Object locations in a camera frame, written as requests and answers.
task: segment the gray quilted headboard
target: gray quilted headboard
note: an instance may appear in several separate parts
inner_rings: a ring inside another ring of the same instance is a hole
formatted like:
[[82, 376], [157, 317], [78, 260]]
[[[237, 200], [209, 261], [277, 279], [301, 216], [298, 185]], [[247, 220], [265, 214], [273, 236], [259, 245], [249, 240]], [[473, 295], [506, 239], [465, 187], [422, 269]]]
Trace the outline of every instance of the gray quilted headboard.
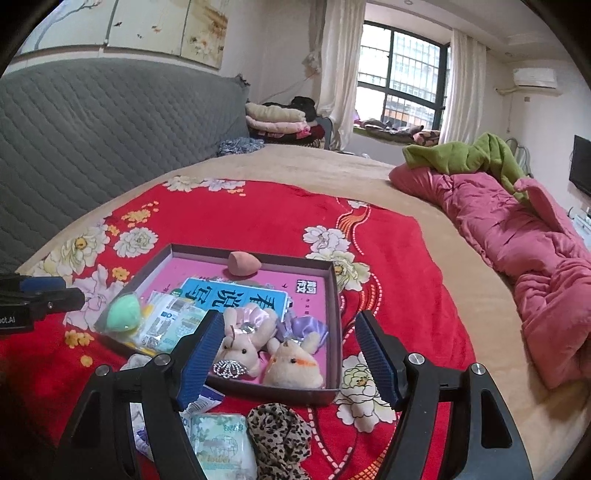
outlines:
[[133, 187], [247, 137], [248, 88], [170, 64], [45, 63], [0, 79], [0, 271]]

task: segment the pink quilt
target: pink quilt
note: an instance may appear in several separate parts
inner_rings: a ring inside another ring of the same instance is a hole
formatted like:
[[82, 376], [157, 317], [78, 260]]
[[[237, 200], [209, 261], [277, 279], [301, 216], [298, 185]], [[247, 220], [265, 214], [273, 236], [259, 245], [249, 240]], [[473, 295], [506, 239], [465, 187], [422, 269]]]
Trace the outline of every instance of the pink quilt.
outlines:
[[591, 378], [591, 254], [540, 183], [515, 183], [536, 215], [487, 173], [450, 176], [404, 164], [389, 177], [398, 190], [439, 205], [482, 259], [513, 280], [524, 338], [548, 388]]

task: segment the makeup sponge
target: makeup sponge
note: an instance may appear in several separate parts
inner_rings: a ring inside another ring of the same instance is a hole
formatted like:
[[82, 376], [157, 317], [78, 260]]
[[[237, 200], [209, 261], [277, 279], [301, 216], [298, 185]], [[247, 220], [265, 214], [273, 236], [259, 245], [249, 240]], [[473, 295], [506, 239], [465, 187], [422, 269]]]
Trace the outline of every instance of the makeup sponge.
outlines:
[[141, 317], [138, 298], [133, 294], [123, 295], [109, 307], [105, 330], [108, 332], [133, 330], [139, 326]]
[[235, 277], [250, 277], [261, 267], [259, 259], [247, 252], [232, 252], [228, 256], [228, 271]]

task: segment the ceiling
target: ceiling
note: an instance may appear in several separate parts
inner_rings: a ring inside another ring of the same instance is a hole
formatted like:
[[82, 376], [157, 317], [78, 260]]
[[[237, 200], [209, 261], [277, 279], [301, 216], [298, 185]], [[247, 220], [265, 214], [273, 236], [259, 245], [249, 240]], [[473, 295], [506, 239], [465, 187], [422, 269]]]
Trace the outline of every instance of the ceiling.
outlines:
[[[404, 17], [410, 13], [439, 27], [462, 30], [501, 61], [570, 60], [550, 27], [521, 0], [407, 0], [411, 5], [404, 0], [369, 1], [398, 10]], [[394, 26], [404, 28], [407, 22], [401, 23]]]

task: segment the plush bunny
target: plush bunny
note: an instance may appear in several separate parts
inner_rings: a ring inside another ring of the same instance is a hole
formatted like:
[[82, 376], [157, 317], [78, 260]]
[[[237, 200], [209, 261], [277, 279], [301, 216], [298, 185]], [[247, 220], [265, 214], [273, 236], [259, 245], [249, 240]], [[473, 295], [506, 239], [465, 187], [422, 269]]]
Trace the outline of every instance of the plush bunny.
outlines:
[[279, 343], [272, 338], [267, 350], [272, 354], [263, 377], [263, 384], [284, 388], [320, 388], [324, 378], [318, 362], [312, 356], [320, 346], [318, 332], [310, 332], [301, 345], [293, 340]]
[[246, 374], [249, 377], [256, 378], [262, 373], [261, 360], [259, 359], [258, 352], [275, 335], [275, 331], [277, 330], [277, 314], [271, 309], [265, 309], [264, 312], [266, 314], [264, 316], [260, 315], [260, 312], [256, 312], [255, 309], [251, 311], [260, 317], [256, 330], [252, 333], [241, 332], [237, 328], [236, 322], [239, 314], [237, 309], [227, 308], [224, 311], [226, 336], [217, 352], [215, 362], [234, 360], [245, 367]]

